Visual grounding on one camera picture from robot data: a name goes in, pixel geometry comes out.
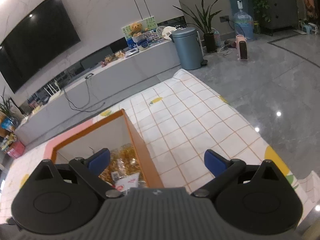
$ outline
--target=black plant pot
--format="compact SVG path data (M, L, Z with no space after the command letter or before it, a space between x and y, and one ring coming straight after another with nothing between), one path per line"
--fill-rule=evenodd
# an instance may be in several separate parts
M207 52L217 52L216 42L214 40L214 33L205 33L204 36L204 43L207 47Z

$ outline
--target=trash can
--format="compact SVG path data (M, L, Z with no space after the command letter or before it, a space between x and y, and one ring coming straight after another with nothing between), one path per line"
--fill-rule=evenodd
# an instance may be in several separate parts
M193 70L206 65L207 60L203 59L196 28L187 27L176 30L170 37L176 45L183 69Z

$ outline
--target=stool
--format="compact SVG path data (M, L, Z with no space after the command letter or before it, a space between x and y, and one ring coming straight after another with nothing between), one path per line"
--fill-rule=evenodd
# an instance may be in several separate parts
M303 30L304 32L306 32L307 34L310 34L311 31L312 31L312 27L311 27L310 25L303 25L303 26L302 26L302 30Z
M318 26L314 23L308 23L309 26L311 26L311 31L317 34L319 32Z

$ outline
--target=yellow fruit print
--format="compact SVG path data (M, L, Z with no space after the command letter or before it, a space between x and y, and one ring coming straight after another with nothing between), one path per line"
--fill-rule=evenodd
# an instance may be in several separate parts
M224 98L223 98L223 96L218 96L223 102L225 102L226 104L228 104L228 101L227 100L225 100Z
M286 176L289 173L289 168L283 160L279 157L279 155L272 149L270 145L267 146L266 151L264 153L264 158L272 160L279 168L279 170L282 172L284 176Z
M161 101L161 100L162 100L162 98L153 99L153 100L149 103L149 105L151 106L151 105L153 105L153 104L155 104L156 102L159 102L159 101Z
M22 188L23 184L27 181L27 179L29 178L29 174L25 174L21 181L20 181L20 188Z
M100 115L103 117L106 117L111 114L112 114L112 111L110 109L107 109L106 111L103 111Z

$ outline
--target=wall outlet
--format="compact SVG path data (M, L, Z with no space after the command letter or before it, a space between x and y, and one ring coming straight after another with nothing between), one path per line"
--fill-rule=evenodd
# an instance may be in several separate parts
M224 23L224 22L227 22L227 21L229 21L229 16L228 15L220 16L220 22L221 23Z

